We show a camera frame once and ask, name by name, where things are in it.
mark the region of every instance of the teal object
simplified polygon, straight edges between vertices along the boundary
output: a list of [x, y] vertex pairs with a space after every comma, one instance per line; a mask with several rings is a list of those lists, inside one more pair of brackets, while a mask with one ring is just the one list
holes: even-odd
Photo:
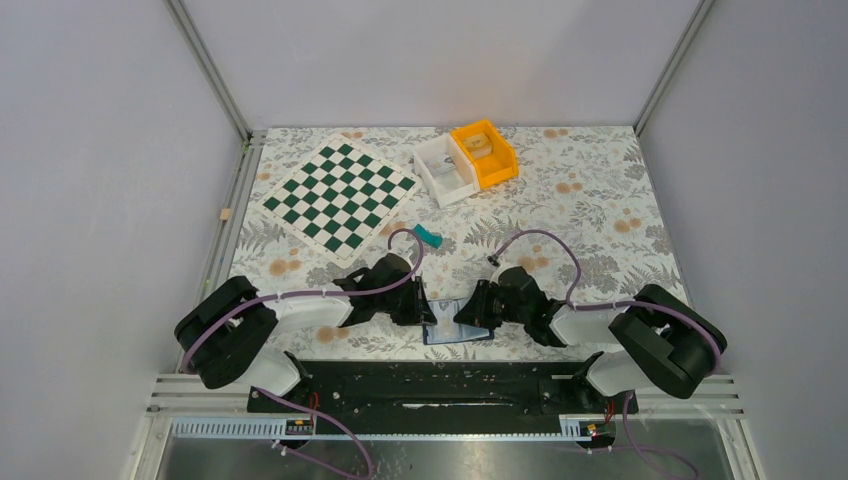
[[426, 228], [422, 227], [419, 223], [412, 229], [415, 233], [421, 237], [421, 241], [430, 245], [433, 248], [439, 248], [442, 246], [442, 236], [430, 233]]

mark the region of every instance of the floral tablecloth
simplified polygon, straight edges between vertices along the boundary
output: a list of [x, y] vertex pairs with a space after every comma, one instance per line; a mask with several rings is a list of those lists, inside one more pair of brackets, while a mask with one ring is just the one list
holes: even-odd
[[[520, 174], [475, 196], [439, 209], [422, 188], [381, 237], [348, 269], [341, 269], [271, 223], [254, 206], [288, 169], [332, 133], [341, 133], [412, 170], [412, 146], [446, 133], [442, 128], [276, 128], [268, 132], [251, 205], [242, 225], [231, 275], [246, 275], [262, 292], [320, 288], [373, 265], [398, 227], [425, 228], [443, 236], [427, 247], [421, 275], [429, 299], [471, 295], [494, 268], [486, 261], [521, 229], [542, 228], [563, 238], [581, 261], [584, 277], [576, 302], [631, 296], [654, 282], [685, 300], [680, 273], [662, 224], [642, 152], [630, 127], [500, 128], [515, 148]], [[396, 242], [413, 251], [413, 241]], [[525, 236], [502, 259], [523, 265], [539, 285], [563, 298], [574, 266], [547, 237]], [[269, 340], [300, 359], [351, 360], [583, 360], [591, 349], [542, 347], [518, 325], [504, 324], [494, 340], [426, 346], [421, 327], [399, 327], [378, 314], [347, 329], [322, 327]]]

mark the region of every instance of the green square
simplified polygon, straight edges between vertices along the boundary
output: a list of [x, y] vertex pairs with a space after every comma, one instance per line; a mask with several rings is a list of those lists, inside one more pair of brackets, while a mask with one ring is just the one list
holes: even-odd
[[374, 215], [373, 213], [368, 215], [368, 218], [362, 221], [365, 225], [368, 225], [371, 228], [376, 227], [380, 223], [380, 217]]
[[398, 183], [398, 186], [404, 190], [409, 190], [410, 188], [412, 188], [413, 185], [415, 185], [415, 181], [413, 181], [411, 178], [406, 177], [404, 177], [404, 179], [401, 180], [400, 183]]
[[294, 221], [297, 220], [298, 218], [300, 218], [300, 214], [295, 212], [294, 210], [289, 210], [288, 213], [283, 215], [283, 220], [285, 220], [289, 223], [294, 223]]
[[350, 245], [351, 248], [356, 248], [360, 243], [362, 243], [362, 237], [355, 233], [351, 233], [350, 236], [347, 237], [347, 240], [345, 240], [345, 243]]
[[332, 202], [334, 198], [339, 196], [339, 192], [333, 190], [332, 188], [328, 188], [321, 194], [321, 198], [327, 200], [328, 202]]
[[295, 188], [297, 188], [298, 185], [300, 184], [295, 182], [294, 180], [289, 180], [285, 183], [285, 185], [283, 185], [283, 188], [285, 188], [289, 193], [291, 193], [294, 191]]
[[291, 207], [297, 205], [297, 202], [299, 202], [299, 201], [300, 201], [299, 198], [295, 197], [294, 195], [289, 195], [288, 197], [286, 197], [285, 200], [283, 200], [283, 203], [287, 207], [291, 208]]
[[326, 225], [324, 225], [324, 230], [326, 230], [330, 233], [338, 232], [339, 228], [341, 228], [341, 225], [339, 225], [339, 222], [337, 222], [335, 220], [330, 220], [329, 222], [327, 222]]
[[314, 207], [309, 207], [305, 212], [303, 212], [303, 216], [306, 217], [307, 220], [315, 220], [315, 217], [317, 217], [319, 213], [321, 212]]
[[310, 205], [315, 203], [315, 200], [318, 200], [318, 194], [315, 192], [309, 192], [303, 196], [303, 201]]
[[324, 215], [328, 217], [334, 217], [337, 213], [339, 213], [339, 207], [335, 205], [327, 205], [326, 207], [324, 207]]
[[342, 207], [342, 210], [344, 210], [345, 212], [347, 212], [351, 215], [353, 215], [353, 212], [357, 211], [358, 209], [359, 209], [359, 205], [357, 205], [356, 203], [351, 202], [351, 201], [348, 201], [347, 203], [345, 203], [345, 206]]
[[394, 170], [389, 167], [383, 166], [379, 170], [377, 170], [377, 175], [383, 178], [389, 178], [389, 175], [391, 175], [392, 172], [394, 172]]
[[344, 225], [345, 225], [345, 227], [347, 227], [348, 230], [354, 231], [360, 225], [362, 225], [362, 222], [360, 222], [359, 220], [357, 220], [353, 217], [350, 217], [350, 218], [347, 219], [347, 221], [344, 223]]
[[325, 243], [324, 246], [327, 247], [331, 252], [335, 252], [339, 249], [339, 247], [342, 246], [342, 241], [336, 237], [330, 237], [330, 239], [327, 240], [327, 243]]
[[389, 207], [389, 208], [392, 208], [392, 207], [394, 207], [395, 205], [397, 205], [397, 201], [398, 201], [398, 200], [397, 200], [397, 198], [395, 198], [395, 197], [393, 197], [393, 196], [389, 195], [389, 196], [387, 196], [386, 198], [384, 198], [384, 199], [383, 199], [383, 201], [382, 201], [382, 202], [380, 202], [380, 203], [382, 203], [383, 205], [385, 205], [385, 206], [387, 206], [387, 207]]
[[309, 225], [307, 225], [306, 228], [303, 229], [303, 233], [308, 235], [310, 238], [314, 237], [315, 235], [318, 235], [318, 232], [320, 231], [321, 227], [315, 225], [314, 223], [310, 223]]
[[369, 198], [368, 200], [362, 202], [362, 207], [367, 208], [369, 212], [373, 212], [374, 209], [377, 208], [377, 205], [379, 205], [379, 203], [377, 203], [377, 201], [373, 198]]
[[277, 208], [277, 206], [278, 206], [279, 204], [280, 204], [280, 201], [279, 201], [279, 200], [277, 200], [277, 199], [276, 199], [276, 198], [274, 198], [274, 197], [271, 197], [271, 198], [269, 198], [268, 200], [265, 200], [265, 203], [263, 203], [262, 205], [264, 205], [264, 206], [265, 206], [265, 208], [267, 208], [268, 210], [273, 211], [275, 208]]

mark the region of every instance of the plastic container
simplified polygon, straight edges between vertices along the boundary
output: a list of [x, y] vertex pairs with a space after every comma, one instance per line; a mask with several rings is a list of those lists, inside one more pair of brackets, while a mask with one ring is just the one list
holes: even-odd
[[477, 173], [469, 158], [448, 134], [413, 147], [413, 169], [439, 208], [480, 191]]
[[[492, 153], [485, 157], [474, 159], [471, 153], [462, 145], [462, 141], [479, 133], [485, 134], [492, 142]], [[515, 150], [498, 133], [498, 130], [488, 119], [477, 123], [457, 128], [451, 132], [456, 145], [462, 153], [471, 161], [477, 171], [477, 179], [480, 188], [489, 188], [496, 183], [503, 182], [518, 175], [518, 162], [515, 160]]]

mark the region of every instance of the chessboard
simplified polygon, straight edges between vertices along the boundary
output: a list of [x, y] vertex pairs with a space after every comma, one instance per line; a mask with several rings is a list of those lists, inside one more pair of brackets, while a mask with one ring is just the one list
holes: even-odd
[[259, 210], [347, 268], [421, 182], [366, 146], [333, 135], [259, 202]]

